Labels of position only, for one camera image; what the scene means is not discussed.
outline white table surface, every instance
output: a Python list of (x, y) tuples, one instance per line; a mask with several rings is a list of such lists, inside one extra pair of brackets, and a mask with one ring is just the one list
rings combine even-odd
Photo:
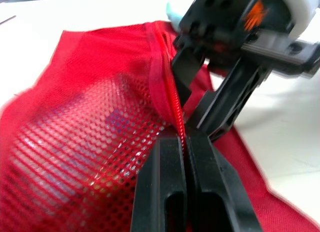
[[(41, 0), (0, 4), (0, 107), (33, 85), (63, 30), (88, 31), (167, 20), (168, 0)], [(302, 39), (320, 41), (320, 13)], [(213, 79), (215, 86), (219, 79)], [(237, 128), (270, 190), (320, 224), (320, 76), (270, 75)]]

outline black mechanical bracket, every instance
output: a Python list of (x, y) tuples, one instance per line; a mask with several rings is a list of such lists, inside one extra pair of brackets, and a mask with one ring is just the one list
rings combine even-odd
[[(264, 20), (246, 30), (248, 12), (258, 1), (264, 5)], [(179, 26), (172, 71), (182, 105), (205, 59), (211, 72), (226, 71), (223, 84), (206, 93), (188, 121), (212, 141), (232, 127), (252, 92), (272, 70), (289, 78), (312, 77), (320, 67), (319, 44), (288, 37), (294, 23), (282, 0), (195, 0)]]
[(183, 159), (173, 130), (161, 134), (137, 180), (131, 232), (261, 232), (235, 169), (208, 136), (188, 131)]

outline zipper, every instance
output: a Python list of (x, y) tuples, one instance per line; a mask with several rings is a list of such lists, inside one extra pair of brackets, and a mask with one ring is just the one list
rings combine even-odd
[(174, 115), (174, 118), (175, 118), (174, 119), (175, 126), (177, 129), (178, 136), (181, 140), (182, 151), (184, 153), (186, 149), (186, 137), (185, 137), (186, 130), (185, 130), (185, 123), (183, 119), (184, 118), (183, 112), (182, 112), (180, 99), (177, 92), (175, 79), (171, 70), (171, 55), (168, 51), (168, 47), (164, 41), (163, 35), (157, 24), (155, 29), (155, 36), (162, 51), (163, 75), (164, 75), (163, 77), (165, 82), (165, 90), (166, 90), (167, 97), (169, 99), (169, 104), (170, 104), (172, 114)]

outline red mesh fabric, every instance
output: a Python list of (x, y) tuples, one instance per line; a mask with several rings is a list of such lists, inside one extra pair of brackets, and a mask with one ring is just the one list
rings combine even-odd
[[(174, 37), (163, 22), (63, 33), (41, 78), (0, 120), (0, 231), (130, 230), (137, 174), (158, 133), (178, 127), (166, 84)], [(210, 87), (202, 70), (187, 115)], [(216, 145), (265, 231), (318, 231), (267, 192), (235, 130)]]

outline zipper teeth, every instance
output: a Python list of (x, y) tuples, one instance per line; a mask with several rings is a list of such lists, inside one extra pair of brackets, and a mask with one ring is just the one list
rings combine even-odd
[(163, 68), (164, 68), (164, 80), (165, 80), (165, 88), (169, 98), (169, 103), (171, 106), (172, 113), (175, 118), (175, 125), (178, 132), (178, 136), (181, 140), (182, 151), (184, 152), (186, 149), (186, 131), (185, 131), (185, 123), (183, 119), (182, 108), (180, 105), (180, 100), (177, 92), (177, 87), (175, 84), (174, 77), (171, 73), (171, 63), (170, 63), (170, 55), (168, 52), (168, 48), (165, 45), (162, 34), (157, 30), (156, 32), (157, 40), (160, 43), (161, 49), (164, 51), (163, 53)]

